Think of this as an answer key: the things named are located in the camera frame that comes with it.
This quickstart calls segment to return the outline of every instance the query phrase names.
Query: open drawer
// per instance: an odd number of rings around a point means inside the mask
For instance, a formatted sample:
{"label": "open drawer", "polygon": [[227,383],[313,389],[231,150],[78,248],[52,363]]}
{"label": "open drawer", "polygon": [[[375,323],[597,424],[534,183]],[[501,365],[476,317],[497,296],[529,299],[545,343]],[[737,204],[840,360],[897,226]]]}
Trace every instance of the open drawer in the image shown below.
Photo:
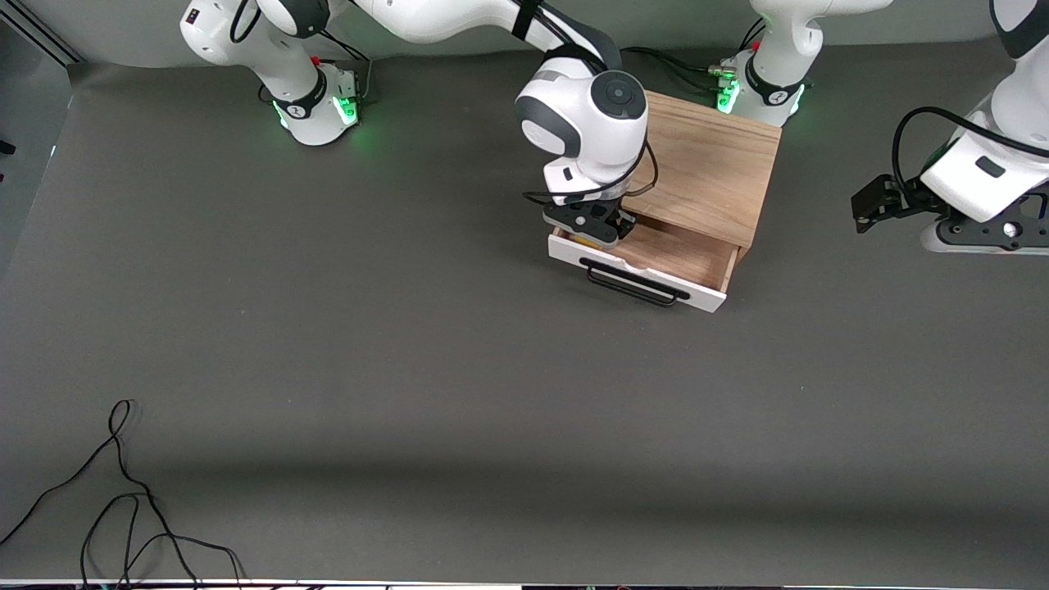
{"label": "open drawer", "polygon": [[639,218],[614,250],[573,238],[555,229],[550,256],[586,269],[586,278],[639,299],[670,307],[676,302],[715,311],[725,302],[740,247],[655,219]]}
{"label": "open drawer", "polygon": [[[648,97],[648,142],[661,170],[656,187],[624,197],[634,230],[612,250],[560,229],[550,256],[586,269],[602,287],[669,307],[713,312],[753,245],[779,128],[657,92]],[[645,159],[631,189],[656,173]]]}

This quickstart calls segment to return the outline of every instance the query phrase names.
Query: green led light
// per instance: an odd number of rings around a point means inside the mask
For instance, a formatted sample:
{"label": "green led light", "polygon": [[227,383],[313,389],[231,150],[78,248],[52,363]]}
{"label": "green led light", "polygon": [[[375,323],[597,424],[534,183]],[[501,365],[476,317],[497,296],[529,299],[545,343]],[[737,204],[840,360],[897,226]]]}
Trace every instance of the green led light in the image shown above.
{"label": "green led light", "polygon": [[280,110],[280,107],[277,106],[277,101],[273,102],[273,108],[277,111],[277,117],[280,118],[280,126],[287,129],[287,121],[284,121],[284,113]]}
{"label": "green led light", "polygon": [[797,112],[798,107],[801,106],[801,94],[804,93],[805,93],[805,84],[801,84],[801,87],[797,89],[797,98],[794,99],[794,106],[790,107],[791,114]]}
{"label": "green led light", "polygon": [[357,101],[342,97],[331,97],[331,104],[347,126],[357,123]]}
{"label": "green led light", "polygon": [[728,87],[721,91],[721,96],[718,97],[718,110],[729,113],[732,112],[732,107],[735,106],[735,99],[740,96],[740,81],[733,80]]}

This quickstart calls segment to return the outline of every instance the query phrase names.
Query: black cable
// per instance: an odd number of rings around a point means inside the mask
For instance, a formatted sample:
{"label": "black cable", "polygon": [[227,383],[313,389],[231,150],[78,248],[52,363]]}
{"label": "black cable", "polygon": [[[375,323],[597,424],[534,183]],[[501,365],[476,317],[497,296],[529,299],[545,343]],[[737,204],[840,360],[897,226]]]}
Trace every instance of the black cable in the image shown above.
{"label": "black cable", "polygon": [[967,131],[972,131],[973,133],[982,138],[986,138],[1007,148],[1011,148],[1016,151],[1022,151],[1024,153],[1029,153],[1031,155],[1036,155],[1039,157],[1049,157],[1049,149],[1037,148],[1025,144],[1023,142],[1018,142],[1016,140],[1006,138],[1005,135],[1001,135],[989,129],[985,129],[977,125],[976,123],[972,123],[968,119],[959,117],[958,114],[955,114],[949,110],[936,106],[918,107],[903,115],[903,119],[900,120],[899,125],[896,126],[896,132],[893,134],[893,155],[892,155],[893,176],[896,178],[896,184],[899,185],[900,192],[903,193],[903,196],[906,198],[907,203],[911,204],[912,206],[917,206],[925,211],[928,211],[928,207],[926,207],[923,203],[916,202],[914,197],[912,197],[911,189],[907,188],[907,184],[906,182],[904,182],[903,178],[903,172],[901,172],[900,169],[900,140],[903,139],[903,129],[906,128],[907,123],[909,123],[912,119],[925,112],[946,119],[947,121],[954,123],[955,125],[958,125],[959,127],[962,127]]}
{"label": "black cable", "polygon": [[328,41],[330,41],[330,42],[335,43],[336,45],[342,47],[342,49],[344,51],[346,51],[347,54],[349,54],[349,57],[354,58],[355,60],[360,60],[360,61],[365,61],[365,62],[370,62],[371,61],[370,59],[368,59],[368,56],[364,55],[363,51],[361,51],[357,47],[354,47],[352,45],[349,45],[347,43],[343,43],[342,41],[339,41],[338,39],[335,38],[334,35],[331,35],[330,33],[328,33],[327,29],[321,30],[321,37],[323,37],[324,39],[327,39]]}
{"label": "black cable", "polygon": [[651,190],[652,187],[656,186],[656,182],[659,180],[659,164],[656,162],[656,152],[652,151],[651,146],[648,144],[648,138],[645,138],[645,143],[641,147],[641,151],[638,153],[637,160],[635,160],[634,164],[630,165],[630,168],[626,172],[624,172],[622,176],[616,178],[615,181],[604,186],[598,187],[596,189],[573,191],[573,192],[550,192],[550,191],[530,190],[522,192],[521,196],[537,205],[550,205],[551,203],[550,201],[541,201],[541,197],[552,199],[557,196],[586,196],[587,194],[600,193],[616,188],[617,186],[619,186],[620,183],[626,181],[627,178],[630,177],[631,174],[634,174],[634,171],[637,170],[638,166],[641,165],[641,159],[644,157],[645,151],[647,151],[652,159],[652,165],[656,170],[656,176],[645,187],[638,189],[637,191],[631,191],[634,194],[624,193],[627,194],[627,196],[637,196],[639,194],[643,194]]}
{"label": "black cable", "polygon": [[697,82],[695,80],[692,80],[687,76],[687,73],[706,75],[707,68],[690,64],[686,61],[683,61],[681,59],[671,56],[670,54],[667,54],[666,51],[652,49],[651,47],[631,46],[623,49],[623,52],[640,54],[656,59],[656,61],[658,61],[660,65],[663,66],[663,69],[665,69],[667,73],[690,86],[691,90],[689,91],[693,90],[698,90],[700,92],[720,91],[720,88],[701,84],[700,82]]}
{"label": "black cable", "polygon": [[765,19],[759,18],[754,21],[754,24],[750,25],[747,29],[747,34],[743,36],[743,41],[740,43],[740,48],[737,50],[742,51],[747,47],[747,44],[754,40],[763,30],[765,30]]}
{"label": "black cable", "polygon": [[663,51],[663,50],[660,50],[660,49],[654,49],[651,47],[640,47],[640,46],[637,46],[637,45],[633,45],[630,47],[626,47],[622,51],[624,54],[643,54],[643,55],[646,55],[646,56],[651,56],[651,57],[654,57],[656,59],[659,59],[661,61],[667,61],[667,62],[669,62],[669,63],[671,63],[671,64],[673,64],[673,65],[676,65],[676,66],[678,66],[678,67],[680,67],[682,69],[687,69],[688,71],[694,71],[697,73],[707,73],[707,68],[705,68],[703,66],[690,64],[690,63],[688,63],[688,62],[686,62],[684,60],[676,58],[676,57],[671,56],[670,54],[668,54],[666,51]]}
{"label": "black cable", "polygon": [[648,150],[648,157],[652,161],[652,180],[638,190],[626,191],[623,193],[626,196],[641,196],[642,194],[656,188],[656,185],[659,183],[659,161],[656,160],[656,152],[652,151],[652,146],[648,143],[647,138],[645,138],[645,149]]}
{"label": "black cable", "polygon": [[[122,403],[128,403],[129,404],[128,407],[130,408],[130,402],[128,400],[121,400],[121,401],[116,402],[116,406],[113,407],[113,410],[115,410],[116,407],[119,407]],[[117,431],[124,426],[124,422],[127,421],[127,416],[128,416],[127,414],[124,415],[124,420],[122,420],[121,423],[120,423],[120,425],[117,425],[117,427],[116,427]],[[104,448],[106,448],[107,446],[109,446],[114,440],[116,440],[116,435],[114,433],[112,433],[112,430],[110,430],[109,438],[106,439],[105,442],[103,442],[102,444],[100,444],[98,447],[95,447],[94,451],[91,452],[91,456],[88,457],[87,461],[85,461],[84,464],[80,466],[80,469],[77,469],[76,473],[69,476],[69,479],[67,479],[66,481],[60,483],[57,486],[53,486],[53,487],[50,487],[50,488],[44,490],[43,493],[41,493],[40,496],[38,496],[37,497],[37,501],[33,503],[33,506],[30,506],[29,510],[25,513],[25,515],[22,517],[22,520],[19,521],[18,524],[15,525],[15,527],[12,528],[7,532],[7,534],[4,535],[4,538],[2,540],[0,540],[0,547],[2,547],[5,543],[7,543],[8,541],[10,541],[10,538],[15,536],[15,533],[18,532],[18,530],[20,528],[22,528],[23,525],[25,525],[26,521],[29,520],[29,517],[31,517],[33,513],[37,511],[37,507],[40,506],[40,503],[44,501],[44,498],[47,498],[47,496],[49,493],[51,493],[52,491],[56,491],[58,489],[61,489],[61,488],[63,488],[63,487],[65,487],[67,485],[69,485],[70,483],[72,483],[73,480],[76,480],[77,478],[79,478],[82,475],[84,475],[84,471],[86,471],[87,468],[91,466],[91,462],[94,461],[94,458],[98,457],[99,454],[102,452],[102,450]]]}
{"label": "black cable", "polygon": [[233,13],[233,22],[230,23],[230,41],[234,43],[240,43],[248,36],[252,34],[252,29],[255,28],[255,23],[259,22],[259,17],[262,16],[262,10],[256,4],[255,16],[252,17],[252,22],[248,24],[248,28],[244,29],[244,34],[237,37],[237,26],[240,25],[240,17],[244,15],[244,8],[248,7],[248,3],[251,0],[240,0],[240,5],[237,6],[237,10]]}
{"label": "black cable", "polygon": [[[146,551],[146,549],[150,545],[153,544],[154,541],[157,541],[157,540],[160,540],[160,539],[172,539],[172,538],[169,536],[168,533],[166,533],[166,532],[158,532],[158,533],[154,534],[153,536],[149,538],[149,540],[146,541],[146,543],[144,543],[142,545],[142,547],[138,548],[138,551],[134,554],[134,557],[132,557],[131,561],[127,564],[127,570],[130,570],[132,567],[134,567],[135,563],[137,563],[137,561],[138,561],[138,557],[142,556],[142,554]],[[237,586],[238,587],[240,587],[241,578],[242,577],[248,577],[248,573],[244,571],[244,565],[242,563],[240,563],[240,557],[237,556],[237,554],[235,552],[233,552],[233,550],[230,549],[229,547],[223,547],[221,545],[215,545],[213,543],[208,543],[206,541],[200,541],[199,539],[193,539],[192,536],[184,536],[184,535],[180,535],[180,534],[174,535],[174,539],[177,539],[178,541],[185,541],[187,543],[192,543],[194,545],[199,545],[199,546],[206,547],[208,549],[215,549],[216,551],[222,551],[223,553],[226,553],[226,555],[228,557],[230,557],[230,565],[233,567],[233,575],[236,577]]]}
{"label": "black cable", "polygon": [[[82,578],[82,582],[84,583],[85,587],[87,587],[87,567],[86,567],[86,564],[85,564],[85,560],[87,557],[87,553],[88,553],[88,550],[90,548],[91,540],[94,536],[94,532],[99,528],[99,525],[102,523],[102,520],[113,508],[113,506],[115,506],[117,503],[120,503],[121,501],[124,501],[124,500],[131,500],[132,502],[134,502],[134,509],[133,509],[133,511],[131,513],[130,522],[128,523],[127,540],[125,541],[125,547],[124,547],[124,569],[122,571],[122,574],[121,574],[120,581],[117,582],[115,590],[120,590],[120,582],[122,582],[122,581],[126,581],[127,582],[127,587],[128,588],[130,588],[132,586],[131,582],[130,582],[131,581],[131,573],[130,573],[131,567],[135,564],[135,562],[142,555],[142,553],[145,550],[145,548],[150,543],[152,543],[153,541],[155,541],[156,539],[169,539],[169,540],[171,540],[171,544],[172,544],[172,546],[175,549],[175,554],[176,554],[176,556],[178,559],[178,563],[181,566],[183,570],[187,573],[187,575],[189,575],[193,580],[194,587],[196,587],[199,584],[200,580],[196,576],[196,574],[193,572],[193,570],[190,568],[189,564],[187,563],[186,557],[183,554],[181,547],[178,545],[178,541],[185,541],[187,543],[192,543],[192,544],[195,544],[195,545],[207,547],[209,549],[214,549],[214,550],[217,550],[217,551],[224,552],[230,557],[230,563],[233,565],[233,573],[234,573],[234,575],[237,578],[237,586],[240,587],[240,580],[241,580],[241,577],[248,577],[248,575],[244,572],[243,564],[240,563],[240,560],[239,560],[239,557],[237,557],[237,554],[232,549],[230,549],[229,547],[223,547],[221,545],[215,545],[215,544],[212,544],[212,543],[207,543],[207,542],[204,542],[204,541],[200,541],[200,540],[197,540],[197,539],[189,538],[189,536],[177,535],[174,532],[172,532],[171,527],[168,525],[167,519],[164,515],[164,512],[160,511],[159,506],[157,506],[156,497],[153,494],[152,489],[150,489],[150,487],[148,485],[146,485],[145,482],[143,482],[141,480],[137,480],[134,477],[132,477],[131,473],[128,471],[127,463],[126,463],[126,461],[124,459],[124,447],[123,447],[123,444],[122,444],[122,441],[121,441],[121,438],[120,438],[120,433],[124,428],[124,425],[127,423],[128,417],[130,415],[131,415],[131,400],[120,400],[119,402],[116,402],[115,405],[113,405],[112,409],[109,413],[109,420],[107,421],[107,426],[108,426],[108,429],[109,429],[109,437],[101,445],[99,445],[94,449],[94,451],[91,454],[91,456],[88,457],[87,461],[84,462],[84,464],[80,467],[80,469],[77,470],[77,472],[74,472],[72,476],[70,476],[68,479],[66,479],[64,482],[58,484],[57,486],[48,488],[43,493],[41,493],[37,498],[36,502],[33,503],[33,506],[25,513],[25,515],[22,517],[22,520],[20,520],[18,522],[18,524],[15,525],[15,527],[12,528],[10,531],[3,538],[3,540],[0,541],[0,546],[2,546],[3,544],[7,543],[12,539],[12,536],[14,536],[15,533],[18,532],[22,528],[23,525],[25,525],[25,523],[29,520],[29,518],[36,512],[37,507],[40,506],[40,503],[43,502],[43,500],[49,493],[51,493],[52,491],[56,491],[56,490],[58,490],[58,489],[60,489],[60,488],[68,485],[73,480],[78,479],[81,475],[84,473],[84,471],[87,470],[87,468],[91,465],[91,463],[99,456],[99,454],[102,452],[102,450],[104,448],[106,448],[110,444],[115,444],[115,446],[116,446],[116,462],[117,462],[117,465],[120,466],[121,475],[128,482],[133,483],[136,486],[138,486],[142,491],[126,492],[126,493],[121,493],[119,496],[113,497],[106,504],[105,508],[103,508],[102,511],[99,513],[99,515],[95,518],[94,522],[91,524],[91,528],[88,529],[87,535],[84,538],[84,543],[81,545],[81,552],[80,552],[81,578]],[[133,539],[133,534],[134,534],[135,521],[137,520],[137,517],[138,517],[138,509],[141,507],[141,499],[142,498],[145,498],[146,501],[148,502],[148,504],[149,504],[150,508],[152,509],[153,513],[156,515],[157,521],[159,521],[162,528],[164,528],[164,532],[162,532],[162,533],[159,533],[157,535],[154,535],[152,539],[150,539],[149,541],[147,541],[146,544],[143,545],[143,547],[138,549],[138,551],[135,553],[134,557],[129,560],[129,557],[131,555],[131,543],[132,543],[132,539]]]}

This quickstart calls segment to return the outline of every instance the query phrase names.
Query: white drawer front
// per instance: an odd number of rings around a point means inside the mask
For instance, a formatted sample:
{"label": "white drawer front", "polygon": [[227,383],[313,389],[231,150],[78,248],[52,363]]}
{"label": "white drawer front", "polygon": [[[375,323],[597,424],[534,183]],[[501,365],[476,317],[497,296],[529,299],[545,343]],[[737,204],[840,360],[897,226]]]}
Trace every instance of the white drawer front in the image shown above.
{"label": "white drawer front", "polygon": [[551,258],[557,258],[558,260],[563,260],[570,265],[575,265],[580,268],[586,268],[586,266],[580,260],[582,258],[590,258],[591,260],[604,262],[609,267],[626,271],[633,275],[655,280],[666,285],[667,287],[684,291],[685,293],[688,293],[689,298],[678,300],[686,305],[691,305],[705,312],[714,312],[721,307],[722,303],[725,302],[726,295],[721,291],[714,291],[713,289],[703,287],[702,285],[695,285],[694,282],[689,282],[682,278],[654,269],[636,269],[627,265],[626,261],[619,256],[614,256],[607,252],[587,248],[571,239],[564,239],[563,237],[551,234],[547,237],[547,245],[549,247]]}

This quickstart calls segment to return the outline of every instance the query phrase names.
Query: wooden box top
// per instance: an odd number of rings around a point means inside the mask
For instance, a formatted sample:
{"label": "wooden box top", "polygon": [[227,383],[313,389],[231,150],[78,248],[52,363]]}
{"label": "wooden box top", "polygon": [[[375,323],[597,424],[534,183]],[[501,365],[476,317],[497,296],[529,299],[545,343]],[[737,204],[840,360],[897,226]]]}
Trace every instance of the wooden box top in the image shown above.
{"label": "wooden box top", "polygon": [[[641,196],[625,197],[623,208],[750,248],[780,129],[657,92],[647,97],[648,142],[659,162],[659,184]],[[630,189],[651,177],[646,154]]]}

